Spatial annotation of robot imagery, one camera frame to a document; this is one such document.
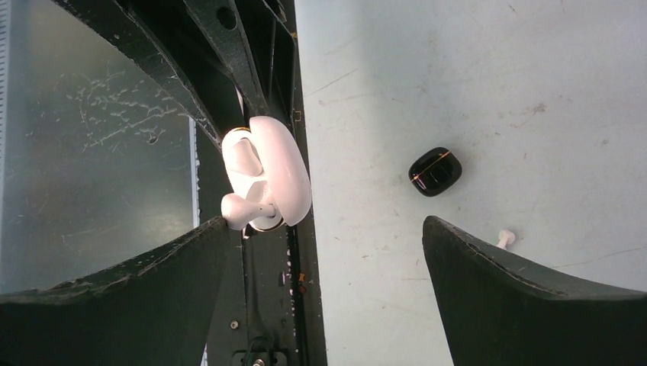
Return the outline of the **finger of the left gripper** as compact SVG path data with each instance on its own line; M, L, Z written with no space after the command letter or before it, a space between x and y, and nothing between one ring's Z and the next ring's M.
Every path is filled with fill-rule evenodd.
M194 31L181 1L58 1L56 5L88 26L133 61L178 102L211 143L221 147L214 122L218 72Z
M235 1L186 1L192 21L215 51L228 77L255 115L268 115L269 106Z

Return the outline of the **white case with black window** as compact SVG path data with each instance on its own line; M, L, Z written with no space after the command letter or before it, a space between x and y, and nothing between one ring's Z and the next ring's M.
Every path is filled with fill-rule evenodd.
M295 138L279 120L252 117L248 127L222 139L224 166L233 191L248 201L272 204L282 218L276 228L295 226L311 208L311 183Z

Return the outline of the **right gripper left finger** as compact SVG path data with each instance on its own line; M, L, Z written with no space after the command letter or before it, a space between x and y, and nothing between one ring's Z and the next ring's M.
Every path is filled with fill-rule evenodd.
M47 290L1 296L3 365L198 365L227 259L215 217Z

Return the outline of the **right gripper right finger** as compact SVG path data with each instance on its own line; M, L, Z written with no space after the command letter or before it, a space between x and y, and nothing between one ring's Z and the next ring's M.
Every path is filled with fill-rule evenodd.
M429 216L422 246L456 365L644 365L646 294L577 278Z

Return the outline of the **black earbud charging case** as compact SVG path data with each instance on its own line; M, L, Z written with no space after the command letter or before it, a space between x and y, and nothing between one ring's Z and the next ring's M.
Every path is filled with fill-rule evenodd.
M436 147L423 154L409 168L408 178L424 196L435 197L452 185L462 175L462 165L447 148Z

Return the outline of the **white earbud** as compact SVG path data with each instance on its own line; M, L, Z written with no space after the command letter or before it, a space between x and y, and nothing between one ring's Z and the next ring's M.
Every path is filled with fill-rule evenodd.
M516 235L509 230L501 230L498 234L498 243L496 247L503 250L508 250L516 241Z
M222 198L220 208L222 217L233 230L242 230L250 225L258 231L269 231L282 223L272 204L248 201L234 193Z

